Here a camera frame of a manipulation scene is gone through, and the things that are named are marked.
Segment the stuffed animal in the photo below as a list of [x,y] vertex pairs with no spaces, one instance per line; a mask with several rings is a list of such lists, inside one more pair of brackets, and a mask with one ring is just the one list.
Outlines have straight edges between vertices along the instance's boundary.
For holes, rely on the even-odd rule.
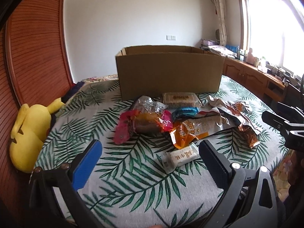
[[47,138],[51,125],[51,114],[64,105],[61,98],[55,99],[48,107],[23,104],[11,131],[12,143],[9,148],[11,160],[16,169],[25,173],[33,171],[35,162]]

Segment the tablecloth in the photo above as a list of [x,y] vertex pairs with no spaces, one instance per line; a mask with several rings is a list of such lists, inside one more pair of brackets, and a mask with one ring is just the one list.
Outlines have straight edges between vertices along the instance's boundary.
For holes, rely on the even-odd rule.
[[[242,167],[273,170],[288,149],[279,132],[262,122],[270,108],[246,88],[222,76],[217,93],[198,94],[224,100],[249,100],[250,116],[262,127],[259,146],[249,149],[236,128],[207,139],[218,152]],[[166,174],[160,154],[175,150],[166,135],[136,134],[127,143],[115,145],[113,136],[120,114],[133,103],[122,101],[118,80],[84,86],[58,113],[36,166],[44,170],[71,162],[92,139],[99,139],[103,152],[88,182],[78,190],[87,207],[105,227],[143,228],[155,224],[181,226],[203,218],[215,206],[222,190],[217,188],[202,159],[196,159]],[[57,200],[67,219],[72,219],[58,190]]]

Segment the leaf print tablecloth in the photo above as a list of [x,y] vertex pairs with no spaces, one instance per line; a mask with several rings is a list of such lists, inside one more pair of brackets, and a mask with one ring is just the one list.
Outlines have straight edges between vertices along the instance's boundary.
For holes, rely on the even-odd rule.
[[[209,94],[198,96],[206,102]],[[253,109],[250,118],[263,131],[258,136],[260,145],[253,149],[248,148],[236,128],[220,131],[208,140],[231,162],[250,169],[265,165],[273,170],[288,150],[278,131],[262,122],[261,114],[269,107],[226,76],[222,76],[219,91],[210,95],[224,100],[249,100]],[[202,159],[166,174],[160,154],[175,150],[166,135],[135,135],[124,145],[113,143],[119,116],[132,102],[121,100],[118,80],[82,87],[59,112],[36,166],[48,170],[71,162],[92,139],[99,139],[102,156],[78,193],[105,227],[174,227],[208,215],[222,190],[216,187]],[[65,217],[72,219],[58,191],[56,196]]]

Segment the cardboard box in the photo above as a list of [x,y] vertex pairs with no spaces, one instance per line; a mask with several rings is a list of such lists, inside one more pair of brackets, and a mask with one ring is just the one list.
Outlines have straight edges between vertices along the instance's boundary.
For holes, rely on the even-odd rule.
[[223,57],[189,46],[133,46],[116,55],[123,100],[165,92],[217,92],[223,65]]

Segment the beige curtain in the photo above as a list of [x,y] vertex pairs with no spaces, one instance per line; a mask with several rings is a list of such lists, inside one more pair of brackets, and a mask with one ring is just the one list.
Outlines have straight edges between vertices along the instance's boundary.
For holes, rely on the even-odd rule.
[[220,45],[225,46],[228,44],[228,35],[226,30],[226,3],[225,0],[214,0],[215,8],[217,11],[218,16],[218,23],[219,23],[219,42]]

